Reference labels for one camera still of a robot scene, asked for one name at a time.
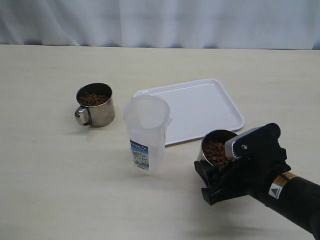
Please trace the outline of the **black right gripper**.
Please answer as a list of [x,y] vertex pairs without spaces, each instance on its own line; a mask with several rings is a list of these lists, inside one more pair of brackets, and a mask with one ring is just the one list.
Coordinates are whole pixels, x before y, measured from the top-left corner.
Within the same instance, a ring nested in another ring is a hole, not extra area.
[[258,151],[250,157],[233,158],[234,161],[221,170],[206,160],[194,162],[195,171],[207,186],[201,189],[201,193],[209,205],[243,196],[249,185],[261,187],[272,173],[291,170],[286,163],[287,152],[278,141],[280,127],[268,123],[259,130]]

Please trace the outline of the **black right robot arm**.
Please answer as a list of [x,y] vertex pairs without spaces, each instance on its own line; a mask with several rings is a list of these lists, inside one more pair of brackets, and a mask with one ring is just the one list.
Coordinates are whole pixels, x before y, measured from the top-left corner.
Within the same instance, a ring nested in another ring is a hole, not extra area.
[[204,136],[194,162],[210,205],[251,196],[289,221],[320,237],[320,187],[295,175],[279,144],[276,123],[241,134],[218,129]]

